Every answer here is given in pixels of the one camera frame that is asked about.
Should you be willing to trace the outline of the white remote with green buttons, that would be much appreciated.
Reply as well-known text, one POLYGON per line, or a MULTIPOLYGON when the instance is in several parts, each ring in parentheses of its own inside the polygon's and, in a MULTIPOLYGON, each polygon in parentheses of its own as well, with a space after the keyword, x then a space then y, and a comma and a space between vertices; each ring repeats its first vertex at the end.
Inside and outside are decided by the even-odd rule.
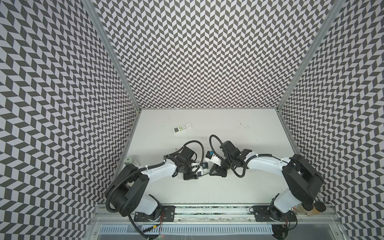
POLYGON ((191 123, 179 125, 177 127, 172 127, 172 131, 173 131, 174 135, 179 135, 179 134, 188 132, 190 130, 192 130, 191 123))

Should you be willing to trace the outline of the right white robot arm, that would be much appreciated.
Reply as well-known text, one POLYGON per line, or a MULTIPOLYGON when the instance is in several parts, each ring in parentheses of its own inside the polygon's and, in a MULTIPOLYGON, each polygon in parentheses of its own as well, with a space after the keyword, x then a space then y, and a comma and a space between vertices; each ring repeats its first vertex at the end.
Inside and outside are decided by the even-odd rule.
POLYGON ((210 176, 225 178, 228 171, 232 171, 236 177, 244 178, 248 170, 258 170, 274 174, 287 184, 287 188, 276 194, 268 205, 252 208, 256 221, 288 222, 294 208, 302 207, 311 212, 320 204, 317 195, 324 178, 304 156, 295 154, 290 158, 278 158, 249 149, 240 151, 231 141, 219 141, 219 144, 222 157, 215 150, 206 155, 214 164, 210 176))

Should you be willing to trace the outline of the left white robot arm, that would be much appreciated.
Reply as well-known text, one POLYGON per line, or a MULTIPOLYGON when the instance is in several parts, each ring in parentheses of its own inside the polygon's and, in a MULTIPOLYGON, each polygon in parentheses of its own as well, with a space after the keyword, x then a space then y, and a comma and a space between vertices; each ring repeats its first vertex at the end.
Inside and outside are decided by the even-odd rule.
POLYGON ((148 185, 179 174, 196 175, 204 163, 204 153, 203 144, 191 140, 179 150, 165 155, 159 164, 126 165, 105 192, 106 210, 122 217, 139 213, 156 220, 161 215, 162 204, 152 195, 145 195, 148 185))

